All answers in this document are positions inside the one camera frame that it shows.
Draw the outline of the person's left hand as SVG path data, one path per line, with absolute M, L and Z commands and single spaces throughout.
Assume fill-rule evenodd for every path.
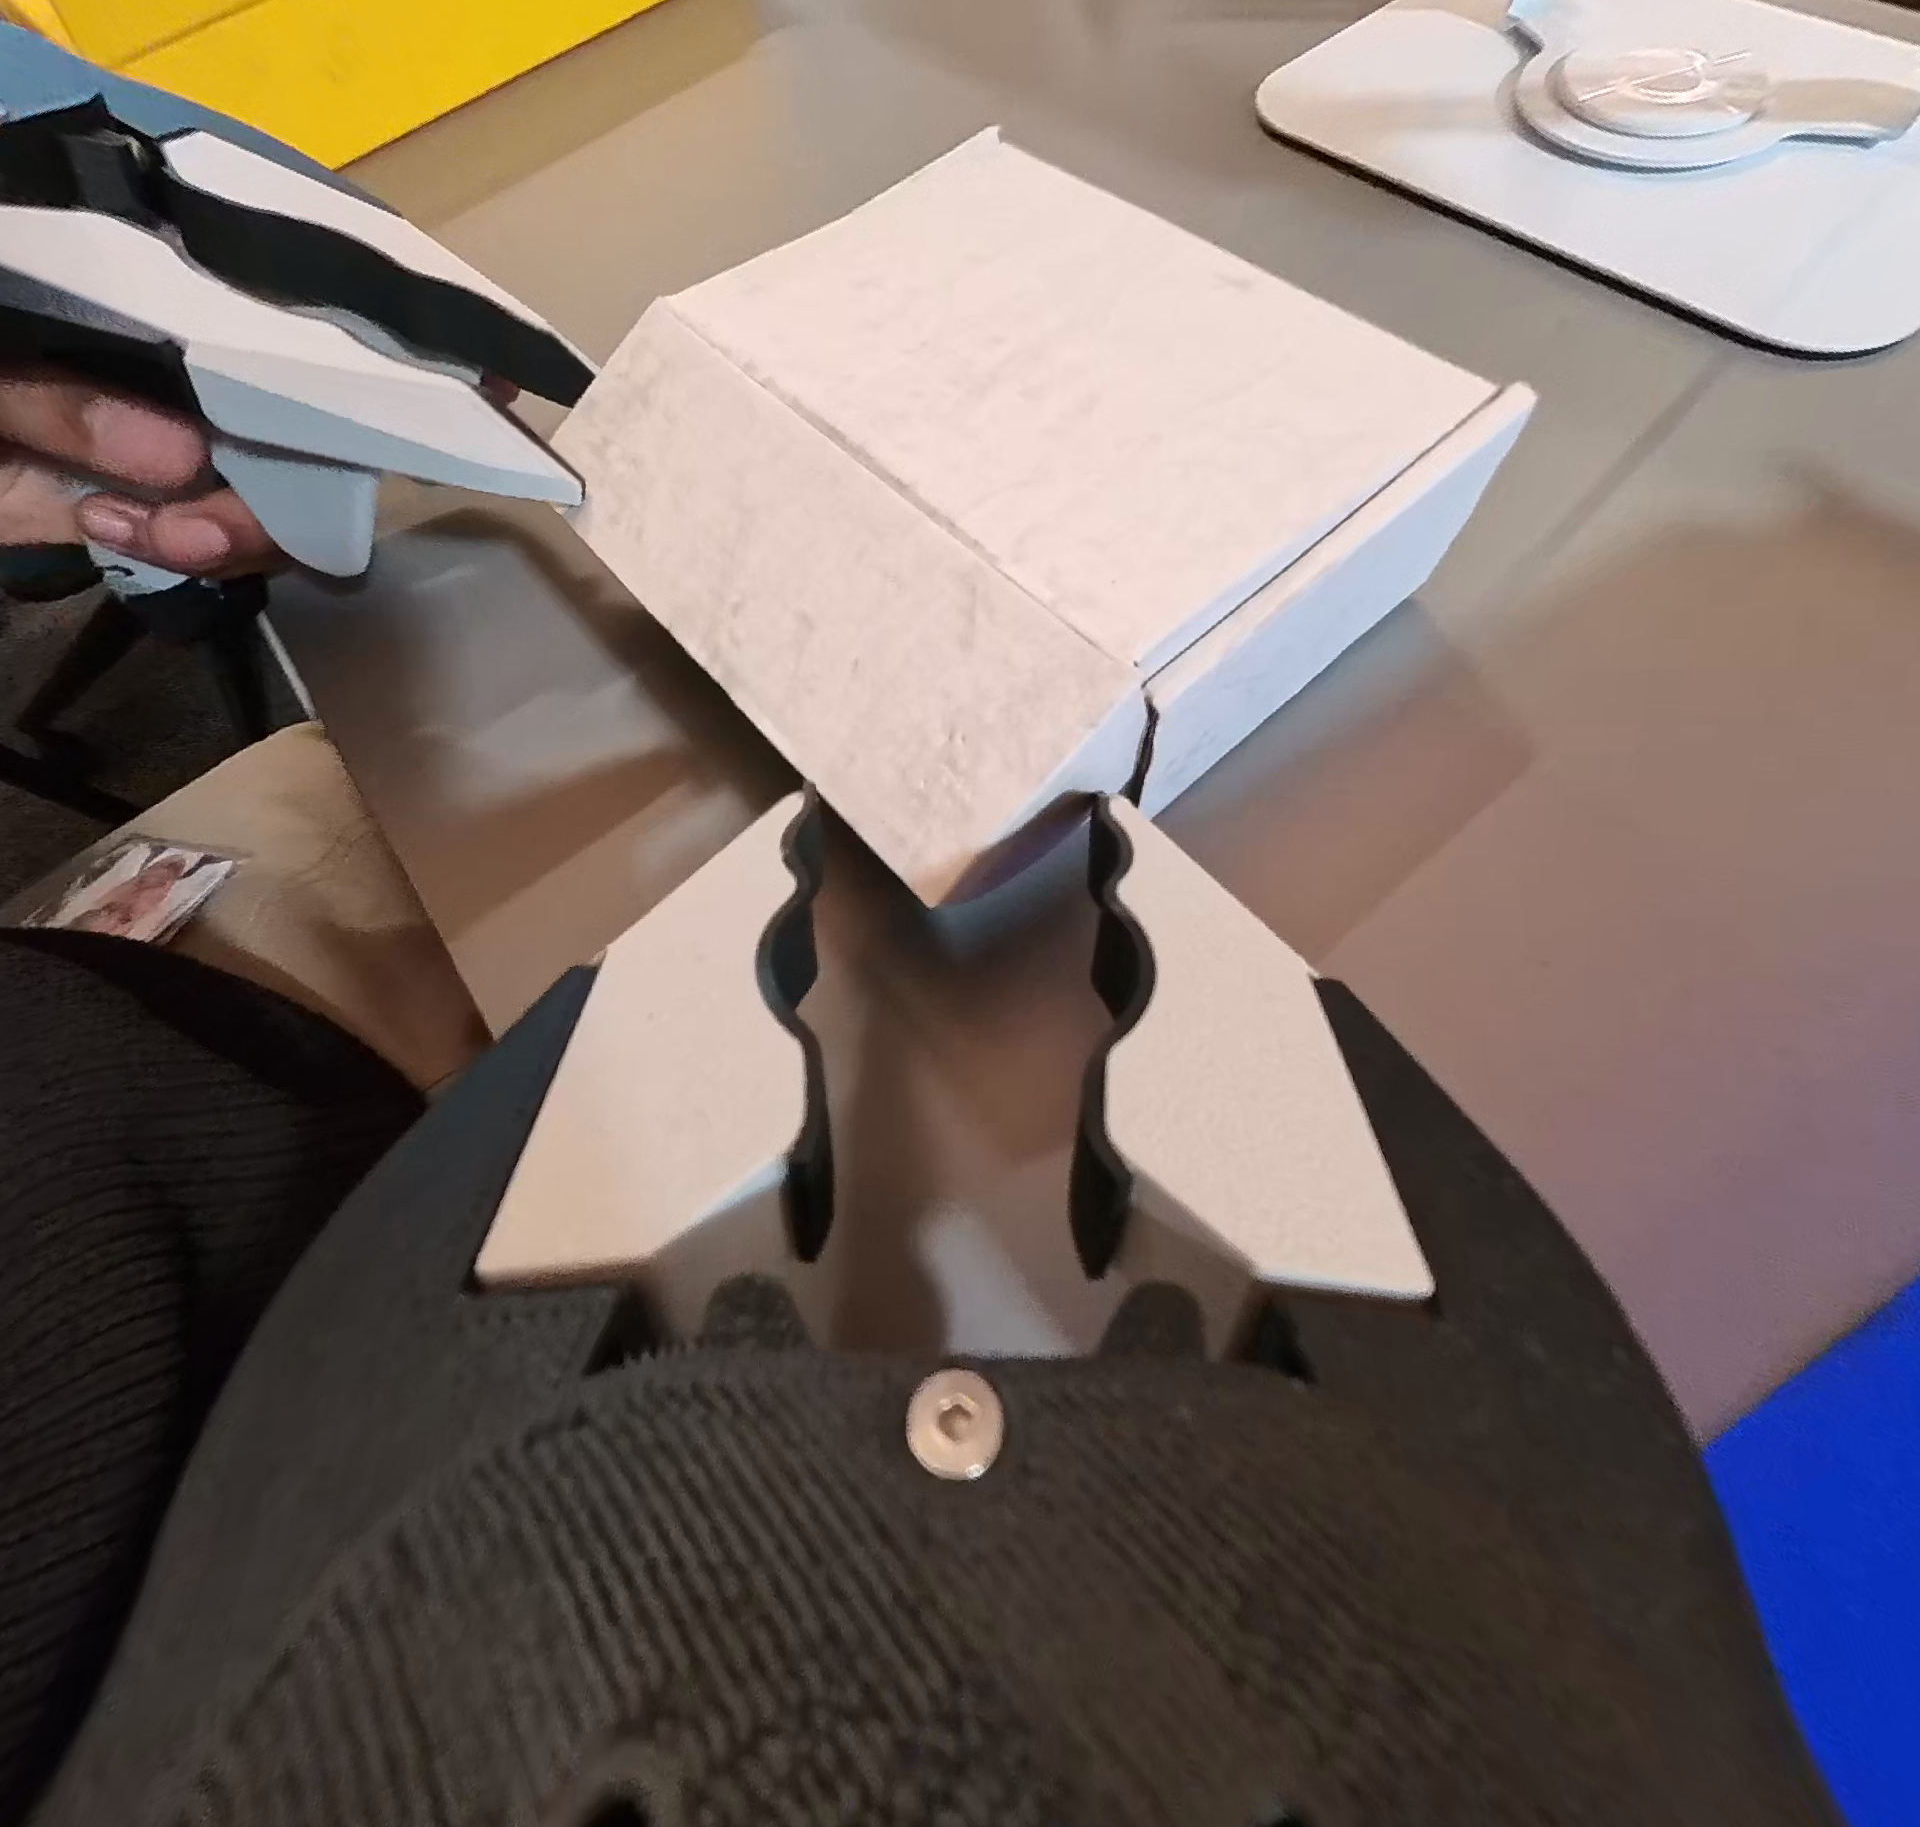
M 97 544 L 214 580 L 291 566 L 253 510 L 213 483 L 196 421 L 39 367 L 1 371 L 1 544 Z

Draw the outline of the white cardboard mailer box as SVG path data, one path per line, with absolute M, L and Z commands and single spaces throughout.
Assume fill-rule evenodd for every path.
M 1534 405 L 984 130 L 656 299 L 554 447 L 597 561 L 955 906 L 1309 687 Z

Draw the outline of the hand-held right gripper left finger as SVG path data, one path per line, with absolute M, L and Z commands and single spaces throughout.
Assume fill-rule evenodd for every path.
M 835 1182 L 819 976 L 819 794 L 786 794 L 590 968 L 473 1259 L 481 1286 L 808 1279 Z

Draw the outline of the white document stand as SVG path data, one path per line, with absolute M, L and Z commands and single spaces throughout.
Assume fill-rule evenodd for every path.
M 1390 0 L 1253 106 L 1283 143 L 1764 349 L 1916 334 L 1913 41 L 1769 0 Z

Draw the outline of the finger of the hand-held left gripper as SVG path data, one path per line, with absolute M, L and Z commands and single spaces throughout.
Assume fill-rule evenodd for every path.
M 1 207 L 5 303 L 173 350 L 216 470 L 299 566 L 366 571 L 379 478 L 573 508 L 582 481 L 477 384 L 200 270 L 131 222 Z
M 581 349 L 404 217 L 203 130 L 157 154 L 164 217 L 214 277 L 562 406 L 591 386 Z

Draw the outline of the person's tan trousers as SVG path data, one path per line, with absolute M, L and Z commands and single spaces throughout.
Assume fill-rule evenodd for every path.
M 5 901 L 5 924 L 54 911 L 133 844 L 232 860 L 160 952 L 296 1001 L 433 1093 L 493 1035 L 385 832 L 316 724 L 220 761 Z

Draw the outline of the blue plastic bin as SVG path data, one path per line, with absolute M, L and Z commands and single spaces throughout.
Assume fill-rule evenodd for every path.
M 1789 1707 L 1854 1824 L 1918 1821 L 1918 1285 L 1706 1448 Z

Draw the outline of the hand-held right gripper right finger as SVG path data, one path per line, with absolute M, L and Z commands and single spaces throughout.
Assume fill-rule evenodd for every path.
M 1091 1283 L 1426 1300 L 1434 1269 L 1309 962 L 1138 805 L 1098 801 L 1070 1235 Z

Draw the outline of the grey desk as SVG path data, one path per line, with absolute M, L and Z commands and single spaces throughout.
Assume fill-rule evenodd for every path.
M 1916 342 L 1748 350 L 1271 142 L 1384 0 L 671 0 L 352 175 L 596 357 L 984 126 L 1539 406 L 1426 587 L 1164 813 L 1587 1251 L 1708 1439 L 1916 1277 Z M 541 510 L 395 495 L 271 620 L 507 1027 L 791 785 Z M 1105 1024 L 1073 839 L 830 828 L 833 1338 L 1043 1354 Z

